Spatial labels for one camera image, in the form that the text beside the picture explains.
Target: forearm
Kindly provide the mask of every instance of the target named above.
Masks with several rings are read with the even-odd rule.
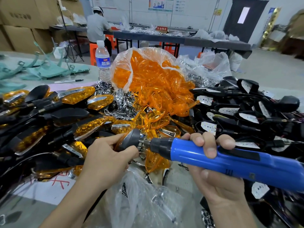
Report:
[[[39,228],[79,228],[101,192],[79,179]]]
[[[209,208],[216,228],[257,228],[245,199],[230,205]]]

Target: gray shirt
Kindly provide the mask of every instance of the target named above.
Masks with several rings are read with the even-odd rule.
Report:
[[[93,14],[88,16],[87,21],[88,34],[87,37],[90,42],[96,42],[98,40],[105,40],[105,35],[103,31],[105,29],[110,29],[108,21],[99,14]]]

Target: blue bottle label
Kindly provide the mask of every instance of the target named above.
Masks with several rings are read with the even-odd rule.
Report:
[[[107,58],[96,57],[96,64],[98,68],[109,68],[111,66],[110,57]]]

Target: bottle cap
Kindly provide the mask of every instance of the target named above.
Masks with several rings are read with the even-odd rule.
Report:
[[[96,41],[98,47],[104,47],[104,41]]]

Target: black pants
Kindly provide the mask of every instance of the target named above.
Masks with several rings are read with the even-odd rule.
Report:
[[[108,53],[110,55],[110,57],[112,56],[112,43],[111,41],[108,39],[108,38],[105,38],[105,46],[107,47],[108,49]]]

